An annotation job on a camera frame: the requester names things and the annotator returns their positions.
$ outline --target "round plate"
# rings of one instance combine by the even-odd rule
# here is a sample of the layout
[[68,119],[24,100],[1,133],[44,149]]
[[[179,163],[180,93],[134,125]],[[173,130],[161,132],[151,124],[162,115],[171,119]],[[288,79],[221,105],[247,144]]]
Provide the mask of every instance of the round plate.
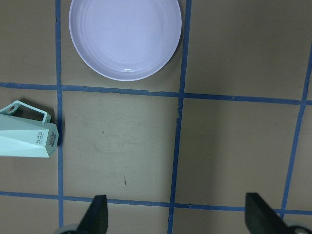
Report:
[[177,0],[72,0],[69,29],[81,58],[115,80],[146,78],[174,54],[181,34]]

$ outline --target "pitcher handle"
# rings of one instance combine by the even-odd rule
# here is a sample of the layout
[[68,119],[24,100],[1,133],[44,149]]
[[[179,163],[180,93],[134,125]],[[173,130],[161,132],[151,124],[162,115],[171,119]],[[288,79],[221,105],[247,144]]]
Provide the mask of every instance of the pitcher handle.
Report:
[[49,123],[50,120],[51,120],[51,116],[46,112],[46,111],[43,111],[43,110],[40,110],[36,107],[33,107],[33,106],[30,106],[24,102],[21,102],[21,101],[14,101],[13,103],[11,103],[10,105],[2,108],[0,110],[0,114],[3,114],[3,115],[9,115],[11,116],[12,114],[15,113],[15,111],[17,111],[19,109],[19,107],[21,106],[24,106],[24,107],[27,107],[29,109],[32,109],[34,111],[37,111],[39,113],[42,113],[44,114],[43,116],[43,120],[42,120],[42,123],[45,124],[45,123]]

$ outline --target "white plate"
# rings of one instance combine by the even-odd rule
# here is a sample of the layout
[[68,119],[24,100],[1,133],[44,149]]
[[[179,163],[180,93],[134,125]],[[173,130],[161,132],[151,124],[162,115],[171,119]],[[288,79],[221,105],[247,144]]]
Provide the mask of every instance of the white plate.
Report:
[[177,0],[72,0],[69,29],[81,58],[115,80],[146,78],[174,54],[181,34]]

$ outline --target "mint green pitcher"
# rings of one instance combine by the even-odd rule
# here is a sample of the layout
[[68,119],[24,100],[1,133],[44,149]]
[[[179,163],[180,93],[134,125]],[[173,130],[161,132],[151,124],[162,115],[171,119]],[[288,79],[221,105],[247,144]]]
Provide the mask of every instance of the mint green pitcher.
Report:
[[[42,121],[12,116],[24,106],[44,114]],[[49,157],[56,149],[59,133],[51,116],[21,101],[0,110],[0,156]]]

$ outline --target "metal bolt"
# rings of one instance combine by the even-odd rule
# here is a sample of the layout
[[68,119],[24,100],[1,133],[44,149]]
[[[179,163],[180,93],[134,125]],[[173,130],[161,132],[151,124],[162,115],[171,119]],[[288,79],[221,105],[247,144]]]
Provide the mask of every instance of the metal bolt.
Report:
[[304,230],[303,228],[296,228],[296,229],[294,230],[294,232],[295,232],[296,234],[308,234],[308,232],[307,232],[306,230]]

